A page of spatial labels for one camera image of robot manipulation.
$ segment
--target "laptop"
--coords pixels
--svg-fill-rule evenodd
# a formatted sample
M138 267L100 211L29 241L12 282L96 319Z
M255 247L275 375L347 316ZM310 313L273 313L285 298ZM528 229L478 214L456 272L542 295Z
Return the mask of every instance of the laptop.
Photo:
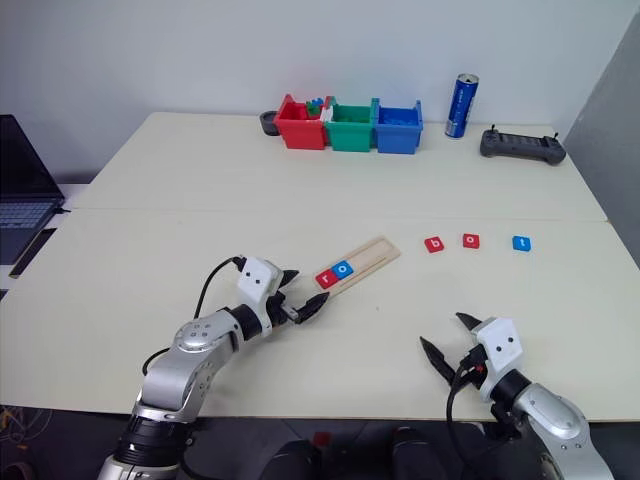
M13 115L0 115L0 264L13 265L64 196Z

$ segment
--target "remote controller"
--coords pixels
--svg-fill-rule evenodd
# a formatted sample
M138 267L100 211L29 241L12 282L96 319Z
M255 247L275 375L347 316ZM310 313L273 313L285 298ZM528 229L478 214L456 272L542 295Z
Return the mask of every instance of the remote controller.
M513 157L535 158L544 160L549 165L559 164L567 152L557 140L558 134L552 137L527 137L525 135L512 135L500 133L495 125L491 130L482 133L480 153L485 157L494 155L509 155Z

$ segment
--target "red bin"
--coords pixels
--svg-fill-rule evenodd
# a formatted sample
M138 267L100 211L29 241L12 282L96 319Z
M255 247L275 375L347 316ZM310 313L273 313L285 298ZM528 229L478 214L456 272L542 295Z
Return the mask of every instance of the red bin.
M309 115L305 103L297 103L290 94L285 95L274 119L287 148L324 150L327 131L320 114Z

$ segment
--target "blue can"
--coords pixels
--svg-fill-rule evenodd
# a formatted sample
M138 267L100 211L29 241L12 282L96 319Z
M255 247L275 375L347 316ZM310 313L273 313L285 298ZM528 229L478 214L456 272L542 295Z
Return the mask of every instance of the blue can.
M469 112L473 104L473 97L478 89L478 77L470 73L461 73L456 79L456 88L453 90L449 120L444 133L453 138L464 135L469 120Z

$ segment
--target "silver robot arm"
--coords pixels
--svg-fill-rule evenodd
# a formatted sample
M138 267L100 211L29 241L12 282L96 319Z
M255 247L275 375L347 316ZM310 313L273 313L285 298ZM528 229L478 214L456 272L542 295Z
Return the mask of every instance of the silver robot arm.
M175 479L191 442L193 423L216 373L250 338L271 334L287 320L302 323L328 294L295 309L279 288L296 275L259 258L235 257L241 304L184 324L169 350L149 368L127 429L98 480Z
M475 347L461 362L459 376L432 343L421 338L429 361L459 391L473 384L498 422L513 425L522 435L533 433L546 451L541 455L546 478L553 480L613 480L609 467L591 442L589 423L570 401L531 383L518 368L522 346L513 321L489 318L481 322L456 314L471 331Z

